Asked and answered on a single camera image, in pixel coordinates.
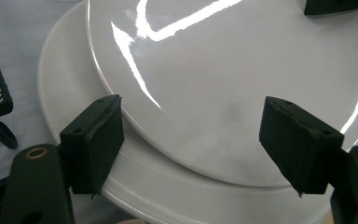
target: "gray tabletop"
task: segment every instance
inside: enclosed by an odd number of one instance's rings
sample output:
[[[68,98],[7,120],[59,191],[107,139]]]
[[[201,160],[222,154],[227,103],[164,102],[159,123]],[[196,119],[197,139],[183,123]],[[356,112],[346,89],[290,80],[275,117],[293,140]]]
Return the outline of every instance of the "gray tabletop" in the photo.
[[[0,0],[0,68],[13,98],[13,112],[0,118],[19,146],[0,143],[0,179],[7,177],[13,157],[36,144],[55,144],[44,119],[36,87],[43,43],[60,17],[79,1]],[[76,223],[115,223],[131,218],[105,198],[72,195]]]

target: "white plate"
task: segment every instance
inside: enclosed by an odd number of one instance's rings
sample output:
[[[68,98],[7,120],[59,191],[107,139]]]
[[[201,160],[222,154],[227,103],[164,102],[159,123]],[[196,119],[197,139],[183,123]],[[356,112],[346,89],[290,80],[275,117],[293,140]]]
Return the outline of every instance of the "white plate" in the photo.
[[[105,95],[88,54],[84,6],[52,29],[38,70],[40,102],[57,142],[60,131]],[[329,196],[298,197],[292,188],[249,188],[194,173],[148,145],[124,122],[125,141],[103,195],[151,223],[311,223]]]
[[[282,186],[258,140],[266,96],[341,130],[345,149],[358,142],[358,10],[308,18],[299,2],[89,0],[89,45],[156,149],[229,183]]]

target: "plate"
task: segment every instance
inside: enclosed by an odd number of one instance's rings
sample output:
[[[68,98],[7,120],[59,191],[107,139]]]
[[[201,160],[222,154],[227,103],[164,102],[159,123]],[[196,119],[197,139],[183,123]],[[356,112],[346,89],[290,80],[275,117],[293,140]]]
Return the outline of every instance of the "plate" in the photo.
[[[153,147],[222,181],[284,186],[258,140],[266,96],[358,143],[358,10],[306,17],[300,2],[89,0],[89,46]]]
[[[84,2],[54,26],[38,66],[47,124],[60,131],[105,95],[89,56]],[[125,141],[103,196],[149,223],[312,223],[329,208],[326,195],[299,198],[289,187],[250,188],[199,175],[152,148],[124,122]]]

